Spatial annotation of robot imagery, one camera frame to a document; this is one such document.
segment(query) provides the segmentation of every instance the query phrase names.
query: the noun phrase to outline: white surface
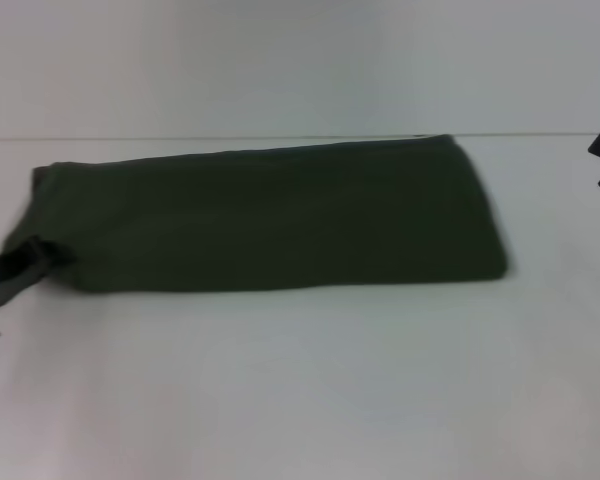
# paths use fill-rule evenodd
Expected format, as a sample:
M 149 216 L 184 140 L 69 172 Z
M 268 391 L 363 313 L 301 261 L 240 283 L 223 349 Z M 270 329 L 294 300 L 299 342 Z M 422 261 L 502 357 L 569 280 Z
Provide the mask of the white surface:
M 591 140 L 461 141 L 501 282 L 29 290 L 0 310 L 0 480 L 600 480 Z M 37 165 L 300 143 L 0 143 L 0 239 Z
M 0 138 L 600 130 L 600 0 L 0 0 Z

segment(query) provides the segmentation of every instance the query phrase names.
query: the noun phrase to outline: drawstring bag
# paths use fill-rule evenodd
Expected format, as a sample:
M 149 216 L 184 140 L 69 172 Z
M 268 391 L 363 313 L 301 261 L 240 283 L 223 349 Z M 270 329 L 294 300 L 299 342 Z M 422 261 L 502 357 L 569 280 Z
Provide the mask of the drawstring bag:
M 507 261 L 450 136 L 33 172 L 0 305 L 41 278 L 84 292 L 229 292 L 493 280 Z

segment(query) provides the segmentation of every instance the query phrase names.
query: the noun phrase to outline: olive green fabric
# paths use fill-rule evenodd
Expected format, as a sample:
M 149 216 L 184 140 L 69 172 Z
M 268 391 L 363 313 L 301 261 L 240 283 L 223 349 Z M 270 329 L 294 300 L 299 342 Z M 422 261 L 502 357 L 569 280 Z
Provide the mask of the olive green fabric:
M 37 169 L 5 250 L 70 249 L 76 289 L 270 290 L 490 280 L 506 257 L 449 136 Z

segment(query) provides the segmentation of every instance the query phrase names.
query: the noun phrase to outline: black strap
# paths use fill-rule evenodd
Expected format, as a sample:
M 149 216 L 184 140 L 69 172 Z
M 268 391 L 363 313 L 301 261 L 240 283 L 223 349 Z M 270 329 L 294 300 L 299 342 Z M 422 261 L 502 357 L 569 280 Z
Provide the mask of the black strap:
M 55 244 L 38 237 L 31 237 L 15 250 L 0 255 L 0 307 L 66 260 Z

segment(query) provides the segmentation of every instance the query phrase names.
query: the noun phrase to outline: white wall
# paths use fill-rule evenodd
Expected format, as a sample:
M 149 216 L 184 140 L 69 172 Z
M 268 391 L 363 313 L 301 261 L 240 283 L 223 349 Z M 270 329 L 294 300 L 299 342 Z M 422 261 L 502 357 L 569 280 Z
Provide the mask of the white wall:
M 0 0 L 0 138 L 600 130 L 600 0 Z

